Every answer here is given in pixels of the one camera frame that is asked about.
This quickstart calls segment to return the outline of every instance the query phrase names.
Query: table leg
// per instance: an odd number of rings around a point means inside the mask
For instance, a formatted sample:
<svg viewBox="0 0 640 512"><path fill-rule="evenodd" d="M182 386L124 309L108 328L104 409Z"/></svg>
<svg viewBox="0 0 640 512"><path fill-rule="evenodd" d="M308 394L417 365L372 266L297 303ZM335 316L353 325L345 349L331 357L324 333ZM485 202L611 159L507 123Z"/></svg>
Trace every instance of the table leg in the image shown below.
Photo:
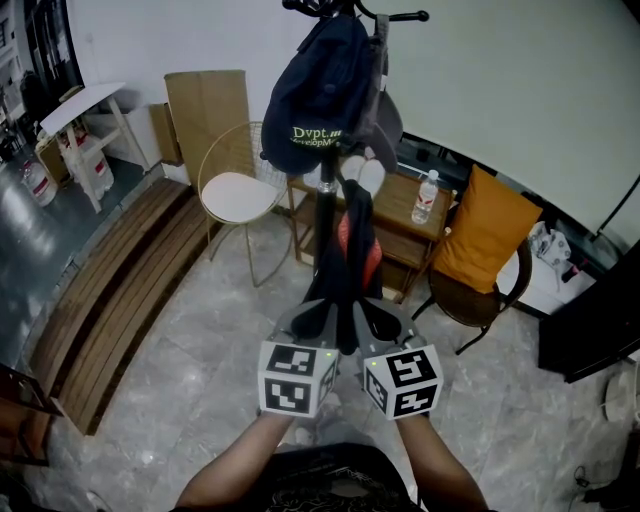
<svg viewBox="0 0 640 512"><path fill-rule="evenodd" d="M300 254L300 241L298 240L298 223L296 222L296 207L293 199L293 189L291 183L287 180L287 196L289 198L289 215L291 215L291 229L293 229L293 248L296 253L296 260L302 261Z"/></svg>
<svg viewBox="0 0 640 512"><path fill-rule="evenodd" d="M67 137L69 138L69 146L71 148L71 152L73 153L73 157L80 164L78 168L78 179L80 180L82 190L84 190L84 193L89 196L89 200L91 201L93 209L96 211L96 213L100 213L102 211L102 206L100 206L100 201L98 201L96 191L93 190L91 181L89 181L89 175L87 174L89 172L87 171L87 164L82 157L82 153L78 149L78 142L76 141L76 135L71 124L67 125Z"/></svg>
<svg viewBox="0 0 640 512"><path fill-rule="evenodd" d="M422 266L418 269L418 272L416 273L415 277L411 280L411 282L408 284L408 286L405 286L404 290L402 290L402 294L400 295L400 297L396 299L396 302L398 304L402 304L402 302L411 294L418 280L424 275L429 265L431 265L431 262L433 261L433 256L435 255L435 250L433 248L434 245L435 245L435 242L429 243L429 247L426 250L425 259L424 259L424 262L422 263Z"/></svg>
<svg viewBox="0 0 640 512"><path fill-rule="evenodd" d="M118 107L116 99L113 96L109 96L109 99L107 101L109 103L109 107L111 107L111 112L113 112L113 115L116 118L118 128L120 128L122 135L127 140L129 148L135 155L136 160L142 166L142 172L146 174L147 172L149 172L149 170L151 170L151 167L149 166L149 162L147 162L142 149L140 149L138 141L133 136L133 132L131 131L131 128L129 128L129 123L127 123L127 120L122 115L122 112L120 112L120 107Z"/></svg>

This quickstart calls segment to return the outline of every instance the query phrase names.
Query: cable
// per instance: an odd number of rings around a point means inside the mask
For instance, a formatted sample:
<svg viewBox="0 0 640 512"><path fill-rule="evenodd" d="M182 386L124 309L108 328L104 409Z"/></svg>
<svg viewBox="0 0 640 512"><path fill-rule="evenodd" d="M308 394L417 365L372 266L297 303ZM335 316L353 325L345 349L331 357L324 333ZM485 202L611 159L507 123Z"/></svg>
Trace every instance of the cable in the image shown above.
<svg viewBox="0 0 640 512"><path fill-rule="evenodd" d="M593 487L594 485L609 485L611 482L615 482L616 480L615 478L613 478L606 482L591 482L587 478L587 469L582 465L578 466L573 472L573 478L576 481L576 485L578 487L582 487L583 489Z"/></svg>

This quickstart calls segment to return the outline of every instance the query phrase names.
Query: plastic bottle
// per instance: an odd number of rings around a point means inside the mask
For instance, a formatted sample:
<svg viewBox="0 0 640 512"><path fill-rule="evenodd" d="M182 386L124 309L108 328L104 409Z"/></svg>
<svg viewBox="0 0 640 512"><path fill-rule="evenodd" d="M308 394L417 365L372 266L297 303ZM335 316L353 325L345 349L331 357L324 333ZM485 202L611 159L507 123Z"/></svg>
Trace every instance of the plastic bottle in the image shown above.
<svg viewBox="0 0 640 512"><path fill-rule="evenodd" d="M40 206L47 206L58 192L58 185L41 164L27 160L22 167L22 182Z"/></svg>
<svg viewBox="0 0 640 512"><path fill-rule="evenodd" d="M113 173L109 168L104 153L97 151L93 153L91 158L86 158L86 154L90 152L98 144L98 140L88 135L87 133L77 131L76 142L78 149L82 153L85 159L84 168L88 170L87 176L89 178L89 184L93 188L98 200L102 199L104 193L113 186ZM76 181L79 181L77 175L80 171L80 162L76 161L74 155L71 153L70 144L68 141L61 146L60 149L67 168L71 171Z"/></svg>
<svg viewBox="0 0 640 512"><path fill-rule="evenodd" d="M439 176L438 171L432 169L429 171L427 179L420 185L420 192L418 192L418 198L416 199L416 204L411 214L411 220L415 224L424 224L427 222L433 202L438 195Z"/></svg>

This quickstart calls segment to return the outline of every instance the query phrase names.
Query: orange pillow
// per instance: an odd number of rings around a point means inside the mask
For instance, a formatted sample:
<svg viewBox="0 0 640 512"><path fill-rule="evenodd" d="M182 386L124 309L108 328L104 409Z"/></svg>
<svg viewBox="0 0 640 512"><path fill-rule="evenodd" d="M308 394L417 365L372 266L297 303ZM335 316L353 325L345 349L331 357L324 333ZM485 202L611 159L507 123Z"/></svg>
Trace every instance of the orange pillow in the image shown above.
<svg viewBox="0 0 640 512"><path fill-rule="evenodd" d="M434 270L480 293L490 293L498 272L541 213L541 208L474 165Z"/></svg>

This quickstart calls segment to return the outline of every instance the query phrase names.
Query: white chair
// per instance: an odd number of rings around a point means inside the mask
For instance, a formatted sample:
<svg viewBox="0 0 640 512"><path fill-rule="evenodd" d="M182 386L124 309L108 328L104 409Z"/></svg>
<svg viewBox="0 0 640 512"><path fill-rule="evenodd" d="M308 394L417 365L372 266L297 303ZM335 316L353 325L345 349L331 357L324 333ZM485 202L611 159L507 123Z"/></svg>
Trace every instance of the white chair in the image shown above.
<svg viewBox="0 0 640 512"><path fill-rule="evenodd" d="M267 160L262 160L262 123L246 123L232 128L216 140L205 154L198 172L198 195L209 217L231 226L213 248L210 260L224 239L235 228L243 226L253 286L258 288L282 266L291 249L292 236L276 268L258 281L253 268L249 241L249 224L264 217L280 202L287 190L287 177ZM282 218L291 230L286 218Z"/></svg>

